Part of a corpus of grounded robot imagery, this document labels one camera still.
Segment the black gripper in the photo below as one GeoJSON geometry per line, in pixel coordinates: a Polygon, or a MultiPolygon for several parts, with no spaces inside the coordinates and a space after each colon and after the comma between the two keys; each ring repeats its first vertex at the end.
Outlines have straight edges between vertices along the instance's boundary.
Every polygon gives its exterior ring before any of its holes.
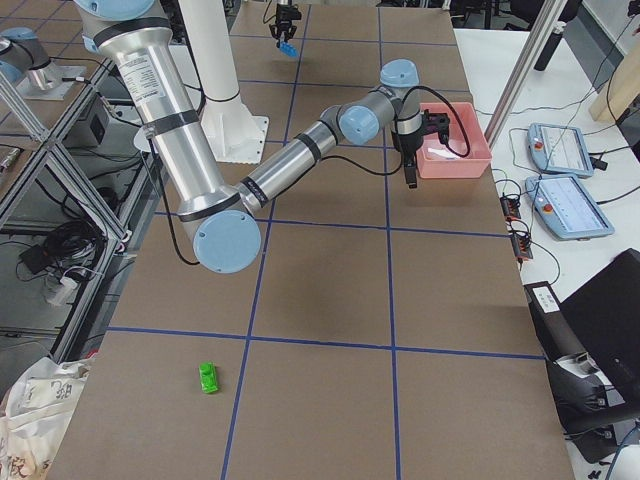
{"type": "Polygon", "coordinates": [[[267,20],[272,35],[294,35],[301,20],[299,7],[291,0],[277,1],[275,12],[267,20]]]}
{"type": "Polygon", "coordinates": [[[412,117],[400,119],[392,124],[392,142],[403,156],[402,165],[405,183],[409,189],[417,188],[417,162],[415,153],[422,147],[424,138],[436,134],[441,145],[449,142],[450,119],[445,113],[430,113],[424,110],[412,117]]]}

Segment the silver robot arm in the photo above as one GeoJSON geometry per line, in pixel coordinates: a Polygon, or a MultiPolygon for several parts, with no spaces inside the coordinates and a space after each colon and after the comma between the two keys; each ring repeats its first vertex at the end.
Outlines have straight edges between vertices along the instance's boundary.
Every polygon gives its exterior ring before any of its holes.
{"type": "Polygon", "coordinates": [[[422,109],[415,64],[387,63],[379,85],[355,102],[326,109],[236,185],[218,167],[264,137],[264,119],[243,104],[228,27],[218,1],[184,1],[182,18],[207,96],[197,109],[170,53],[170,22],[157,1],[81,1],[86,47],[117,66],[181,204],[178,216],[199,263],[217,273],[249,266],[261,246],[255,213],[324,160],[342,141],[363,145],[390,129],[409,185],[426,135],[449,139],[449,119],[422,109]]]}

